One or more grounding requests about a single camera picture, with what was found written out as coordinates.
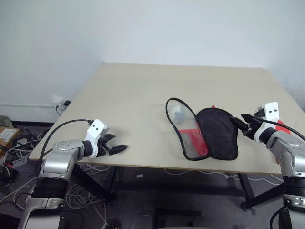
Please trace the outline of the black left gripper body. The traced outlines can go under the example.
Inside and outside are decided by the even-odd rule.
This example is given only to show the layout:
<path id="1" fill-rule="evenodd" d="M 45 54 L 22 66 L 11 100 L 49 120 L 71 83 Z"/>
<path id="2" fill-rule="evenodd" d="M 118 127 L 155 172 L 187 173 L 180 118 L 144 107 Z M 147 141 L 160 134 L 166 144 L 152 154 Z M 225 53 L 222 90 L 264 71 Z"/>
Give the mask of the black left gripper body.
<path id="1" fill-rule="evenodd" d="M 106 152 L 109 152 L 110 149 L 112 148 L 109 144 L 108 141 L 104 141 L 104 137 L 100 137 L 98 142 L 97 142 L 97 147 L 98 147 L 98 153 L 96 157 L 100 157 L 106 154 Z"/>

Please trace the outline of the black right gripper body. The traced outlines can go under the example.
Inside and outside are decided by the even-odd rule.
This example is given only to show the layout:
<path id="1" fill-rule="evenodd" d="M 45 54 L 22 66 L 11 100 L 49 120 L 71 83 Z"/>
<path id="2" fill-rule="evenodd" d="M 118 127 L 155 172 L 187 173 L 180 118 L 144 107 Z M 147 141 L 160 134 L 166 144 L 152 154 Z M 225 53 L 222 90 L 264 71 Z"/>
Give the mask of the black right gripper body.
<path id="1" fill-rule="evenodd" d="M 256 118 L 254 118 L 254 123 L 253 124 L 248 124 L 248 130 L 247 131 L 242 131 L 242 133 L 243 133 L 244 136 L 246 136 L 246 137 L 250 138 L 251 140 L 253 140 L 255 133 L 257 132 L 257 130 L 260 127 L 261 127 L 261 121 L 259 121 Z"/>

